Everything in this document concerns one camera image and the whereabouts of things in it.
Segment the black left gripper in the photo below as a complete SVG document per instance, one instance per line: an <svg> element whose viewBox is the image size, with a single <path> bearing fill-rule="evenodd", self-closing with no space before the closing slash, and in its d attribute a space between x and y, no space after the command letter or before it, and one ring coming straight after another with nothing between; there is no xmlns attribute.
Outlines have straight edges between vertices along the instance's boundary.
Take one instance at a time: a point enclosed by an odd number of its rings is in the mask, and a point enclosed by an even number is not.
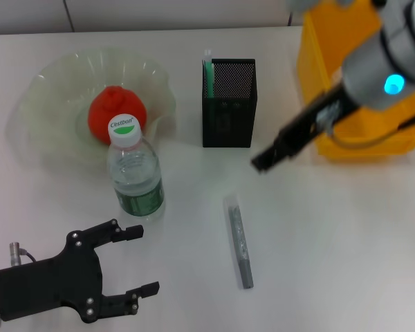
<svg viewBox="0 0 415 332"><path fill-rule="evenodd" d="M102 271L95 248L140 239L142 225L122 229L116 219L72 232L58 255L0 270L0 318L7 322L60 307L75 310L87 324L101 316L138 313L138 300L155 296L159 282L123 295L102 296Z"/></svg>

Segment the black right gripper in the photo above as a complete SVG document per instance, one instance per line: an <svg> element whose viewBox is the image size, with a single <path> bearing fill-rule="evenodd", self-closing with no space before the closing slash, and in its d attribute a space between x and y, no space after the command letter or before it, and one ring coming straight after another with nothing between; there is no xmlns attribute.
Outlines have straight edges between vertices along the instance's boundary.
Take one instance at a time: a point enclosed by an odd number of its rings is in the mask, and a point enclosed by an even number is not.
<svg viewBox="0 0 415 332"><path fill-rule="evenodd" d="M303 150L310 142L352 113L360 105L339 83L316 97L292 121L281 129L273 144L251 160L259 172L267 172L286 158Z"/></svg>

